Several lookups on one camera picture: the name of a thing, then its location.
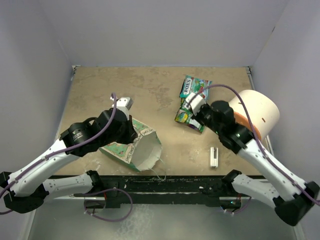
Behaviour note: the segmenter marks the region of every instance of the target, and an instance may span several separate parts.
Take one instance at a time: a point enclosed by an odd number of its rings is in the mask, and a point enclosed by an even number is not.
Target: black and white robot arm
[[[314,205],[297,186],[314,199],[317,199],[319,194],[319,186],[313,181],[306,182],[296,176],[264,147],[263,154],[253,133],[236,123],[234,111],[228,102],[215,101],[208,105],[200,95],[194,93],[191,93],[185,102],[185,107],[192,110],[194,120],[217,133],[226,148],[252,164],[268,180],[264,183],[233,170],[222,181],[236,192],[274,208],[284,222],[295,226]],[[294,184],[279,170],[290,176]]]
[[[109,110],[104,110],[99,117],[91,117],[84,122],[72,124],[49,149],[22,169],[13,173],[2,172],[0,174],[0,186],[5,188],[11,185],[8,189],[9,193],[4,196],[6,207],[18,213],[27,213],[38,208],[44,202],[58,197],[101,190],[103,188],[102,181],[98,173],[92,170],[74,177],[49,178],[62,167],[87,153],[96,152],[100,147],[107,144],[112,142],[133,143],[138,135],[133,127],[132,117],[129,115],[132,104],[133,101],[129,97],[118,99],[114,118],[109,127],[93,141],[71,151],[63,151],[46,158],[53,152],[83,143],[99,133],[108,123],[114,105]],[[18,175],[34,164],[37,165],[32,167],[18,181],[16,180]]]

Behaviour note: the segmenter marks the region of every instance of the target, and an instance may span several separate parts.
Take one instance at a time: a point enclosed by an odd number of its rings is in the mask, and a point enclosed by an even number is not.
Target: wooden table
[[[109,109],[110,95],[116,92],[118,97],[131,97],[134,104],[130,114],[157,131],[167,175],[225,175],[233,169],[247,175],[259,175],[253,166],[224,148],[218,136],[208,128],[200,134],[174,121],[185,75],[226,84],[238,92],[251,88],[244,67],[79,67],[73,78],[60,133],[73,123],[97,117]],[[212,88],[208,102],[230,101],[233,97],[228,89]],[[209,167],[210,147],[219,148],[217,169]],[[160,175],[165,173],[160,161],[153,169]],[[97,170],[100,175],[154,175],[150,170],[134,172],[100,151],[87,154],[56,174],[80,175],[88,170]]]

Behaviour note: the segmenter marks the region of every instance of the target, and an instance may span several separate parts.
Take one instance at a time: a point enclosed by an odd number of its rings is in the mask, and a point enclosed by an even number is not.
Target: gray wall
[[[276,157],[307,181],[320,184],[320,1],[291,0],[253,65],[258,91],[279,107],[270,137]],[[320,207],[303,219],[318,240]]]
[[[1,1],[0,172],[18,170],[53,143],[71,75],[39,2]],[[0,216],[1,239],[18,239],[27,217]]]
[[[39,1],[83,66],[251,66],[288,2]]]

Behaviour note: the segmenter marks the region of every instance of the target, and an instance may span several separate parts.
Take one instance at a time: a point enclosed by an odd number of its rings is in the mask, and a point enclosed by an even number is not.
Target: purple cable
[[[254,125],[251,121],[251,118],[249,116],[249,112],[248,112],[248,109],[243,101],[243,99],[241,98],[241,96],[239,95],[239,93],[237,93],[236,90],[234,90],[232,87],[228,86],[228,85],[225,85],[225,84],[212,84],[210,86],[207,86],[207,87],[204,87],[201,91],[197,92],[195,94],[195,96],[193,96],[193,98],[191,98],[190,102],[187,102],[188,105],[190,105],[190,103],[195,99],[195,97],[197,95],[199,95],[200,93],[202,93],[204,90],[206,89],[210,89],[210,88],[215,88],[215,87],[223,87],[223,88],[227,88],[229,90],[231,90],[236,96],[237,98],[239,99],[239,101],[241,102],[242,106],[243,106],[243,109],[245,111],[245,115],[246,117],[248,118],[248,122],[249,122],[249,125],[251,127],[251,130],[252,130],[252,133],[253,133],[253,136],[254,136],[254,139],[256,141],[256,144],[258,145],[260,151],[262,152],[262,154],[264,155],[264,157],[266,158],[266,160],[276,169],[278,170],[283,176],[285,176],[294,186],[296,186],[310,201],[312,201],[314,204],[316,204],[317,206],[320,206],[320,200],[316,200],[314,199],[312,196],[310,196],[301,186],[299,186],[299,184],[293,180],[288,174],[286,174],[280,167],[278,167],[266,154],[265,150],[264,150],[264,147],[262,146],[260,140],[259,140],[259,137],[257,135],[257,132],[256,132],[256,129],[254,128]]]
[[[119,192],[122,192],[124,193],[130,200],[130,210],[129,212],[121,217],[121,218],[118,218],[118,219],[108,219],[108,218],[103,218],[103,217],[100,217],[100,216],[97,216],[97,215],[94,215],[92,212],[89,212],[87,210],[87,207],[86,207],[86,202],[83,203],[83,206],[84,206],[84,210],[87,214],[89,214],[90,216],[96,218],[96,219],[99,219],[99,220],[103,220],[103,221],[106,221],[106,222],[120,222],[122,220],[125,220],[129,215],[130,213],[132,212],[132,209],[134,207],[134,202],[132,201],[132,198],[131,196],[129,195],[129,193],[127,193],[126,191],[122,190],[122,189],[119,189],[119,188],[110,188],[110,189],[106,189],[106,190],[103,190],[103,191],[98,191],[98,192],[94,192],[94,193],[86,193],[86,194],[83,194],[83,196],[85,197],[90,197],[90,196],[95,196],[95,195],[98,195],[98,194],[103,194],[103,193],[106,193],[106,192],[110,192],[110,191],[119,191]]]
[[[1,192],[0,192],[0,199],[2,198],[2,196],[5,194],[5,192],[7,190],[9,190],[15,183],[18,182],[19,179],[21,179],[26,173],[28,173],[31,169],[33,169],[34,167],[38,166],[40,163],[42,163],[43,161],[47,160],[48,158],[51,158],[52,156],[55,156],[57,154],[63,153],[63,152],[68,152],[68,151],[72,151],[74,149],[80,148],[85,144],[88,144],[90,142],[92,142],[93,140],[97,139],[98,137],[101,136],[101,134],[103,134],[106,129],[110,126],[112,120],[115,117],[116,114],[116,110],[117,110],[117,97],[116,94],[113,92],[111,93],[111,96],[113,97],[113,109],[112,109],[112,113],[110,116],[109,121],[107,122],[107,124],[101,129],[101,131],[99,131],[96,135],[94,135],[93,137],[89,138],[88,140],[81,142],[79,144],[76,144],[74,146],[71,147],[67,147],[58,151],[53,151],[51,153],[49,153],[48,155],[44,156],[44,158],[39,159],[38,161],[36,161],[34,164],[32,164],[31,166],[27,167],[23,172],[21,172],[14,181],[10,182]],[[8,211],[4,211],[4,212],[0,212],[0,215],[5,215],[8,213],[11,213],[12,210],[8,210]]]

